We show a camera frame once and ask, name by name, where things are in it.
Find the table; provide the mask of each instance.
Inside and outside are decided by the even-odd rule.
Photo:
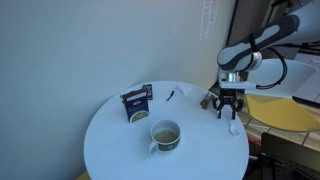
[[[212,104],[200,102],[208,93],[197,86],[175,82],[149,82],[153,100],[149,116],[129,123],[120,95],[137,90],[137,85],[108,100],[93,117],[85,136],[84,160],[91,179],[242,179],[248,164],[247,135],[238,116],[225,106],[217,118]],[[172,91],[173,97],[166,101]],[[159,119],[181,126],[179,146],[172,152],[149,155],[149,129]],[[230,121],[239,131],[232,135]]]

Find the white wall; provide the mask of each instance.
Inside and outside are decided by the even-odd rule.
[[[154,80],[209,88],[234,0],[199,40],[202,0],[0,1],[0,176],[73,179],[91,118]]]

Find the yellow seat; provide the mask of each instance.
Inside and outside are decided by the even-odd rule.
[[[270,128],[292,132],[308,132],[307,138],[309,132],[320,130],[320,123],[300,107],[292,99],[292,96],[316,69],[292,60],[286,60],[286,64],[287,75],[280,85],[266,90],[245,91],[248,114]],[[258,85],[269,85],[276,82],[281,75],[281,61],[279,59],[267,59],[262,61],[257,70],[248,74],[247,81]]]
[[[87,171],[83,172],[76,180],[90,180],[90,176]]]
[[[320,123],[293,99],[247,94],[246,100],[250,116],[270,127],[293,132],[320,129]]]

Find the white mug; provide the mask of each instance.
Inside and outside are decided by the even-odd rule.
[[[150,128],[152,142],[149,145],[149,153],[155,151],[170,152],[175,149],[181,137],[180,127],[171,120],[159,120]]]

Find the black pen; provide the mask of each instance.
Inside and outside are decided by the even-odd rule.
[[[170,97],[168,97],[168,99],[166,101],[169,101],[170,98],[172,98],[173,94],[174,94],[174,91],[171,92]]]

